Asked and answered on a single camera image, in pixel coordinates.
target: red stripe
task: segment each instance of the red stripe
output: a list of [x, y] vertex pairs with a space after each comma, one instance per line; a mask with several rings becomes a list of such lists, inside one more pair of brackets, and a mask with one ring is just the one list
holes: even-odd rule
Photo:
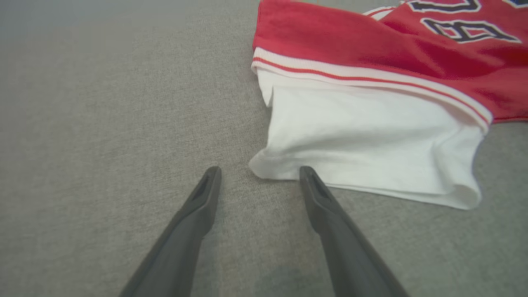
[[394, 7], [391, 7], [391, 8], [384, 8], [384, 9], [382, 9], [382, 10], [378, 10], [378, 11], [373, 11], [373, 12], [367, 14], [367, 16], [373, 16], [373, 15], [375, 15], [375, 14], [377, 14], [377, 13], [384, 12], [384, 11], [391, 11], [391, 10], [394, 10]]
[[435, 92], [435, 93], [443, 95], [443, 96], [447, 96], [447, 97], [449, 97], [451, 99], [454, 99], [454, 100], [464, 104], [465, 106], [471, 108], [471, 110], [473, 110], [481, 119], [483, 119], [484, 122], [486, 122], [488, 125], [490, 124], [489, 121], [486, 119], [486, 117], [484, 117], [482, 114], [480, 114], [473, 106], [469, 105], [468, 103], [466, 103], [466, 102], [464, 102], [464, 101], [458, 99], [457, 97], [455, 97], [453, 95], [450, 95], [448, 93], [444, 93], [444, 92], [441, 92], [441, 91], [438, 91], [438, 90], [435, 90], [435, 89], [431, 89], [431, 88], [428, 88], [428, 87], [417, 85], [415, 83], [395, 81], [395, 80], [386, 80], [386, 79], [378, 79], [378, 78], [370, 78], [370, 77], [337, 76], [337, 75], [333, 75], [333, 74], [330, 74], [330, 73], [326, 73], [326, 72], [322, 72], [322, 71], [318, 71], [318, 70], [313, 70], [313, 69], [299, 69], [299, 68], [286, 67], [286, 66], [282, 66], [282, 65], [279, 65], [279, 64], [275, 64], [273, 62], [270, 62], [268, 60], [265, 60], [265, 59], [259, 58], [259, 57], [253, 58], [253, 61], [259, 61], [259, 62], [262, 62], [262, 63], [266, 63], [266, 64], [271, 65], [273, 67], [276, 67], [276, 68], [279, 68], [279, 69], [282, 69], [282, 70], [285, 70], [285, 71], [289, 71], [289, 72], [311, 73], [311, 74], [321, 75], [321, 76], [325, 76], [325, 77], [332, 78], [332, 79], [337, 79], [337, 80], [360, 80], [360, 81], [387, 82], [387, 83], [397, 83], [399, 85], [405, 85], [405, 86], [421, 88], [421, 89], [424, 89], [424, 90], [427, 90], [427, 91]]

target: white fabric corner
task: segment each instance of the white fabric corner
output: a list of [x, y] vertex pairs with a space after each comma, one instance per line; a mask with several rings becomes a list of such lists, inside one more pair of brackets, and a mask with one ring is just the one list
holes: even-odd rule
[[330, 187], [478, 206], [472, 163], [483, 132], [455, 107], [394, 90], [257, 74], [273, 105], [268, 144], [249, 163], [257, 176], [298, 179], [307, 165]]

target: sports jersey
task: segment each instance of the sports jersey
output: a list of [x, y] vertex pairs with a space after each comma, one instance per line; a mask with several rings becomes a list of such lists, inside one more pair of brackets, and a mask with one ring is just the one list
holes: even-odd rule
[[262, 1], [251, 67], [273, 111], [251, 169], [296, 179], [309, 165], [331, 187], [476, 207], [489, 125], [528, 119], [527, 6], [412, 1], [361, 15]]

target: gray surface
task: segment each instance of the gray surface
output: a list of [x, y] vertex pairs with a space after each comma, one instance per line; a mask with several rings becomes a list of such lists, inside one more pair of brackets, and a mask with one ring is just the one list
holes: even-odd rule
[[[249, 70], [257, 1], [159, 2], [73, 24], [49, 9], [21, 31], [4, 18], [0, 295], [116, 296], [212, 165], [224, 191], [193, 295], [332, 295], [297, 183], [247, 167], [269, 123]], [[333, 192], [412, 296], [526, 296], [527, 147], [526, 123], [492, 128], [474, 211]]]

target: wrinkled white fabric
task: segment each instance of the wrinkled white fabric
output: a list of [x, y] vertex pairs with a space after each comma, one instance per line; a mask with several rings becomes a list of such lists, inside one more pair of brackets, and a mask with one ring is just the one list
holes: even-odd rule
[[268, 144], [249, 163], [257, 176], [298, 179], [307, 165], [330, 187], [459, 209], [479, 204], [472, 162], [483, 132], [455, 107], [402, 91], [257, 74], [273, 108]]

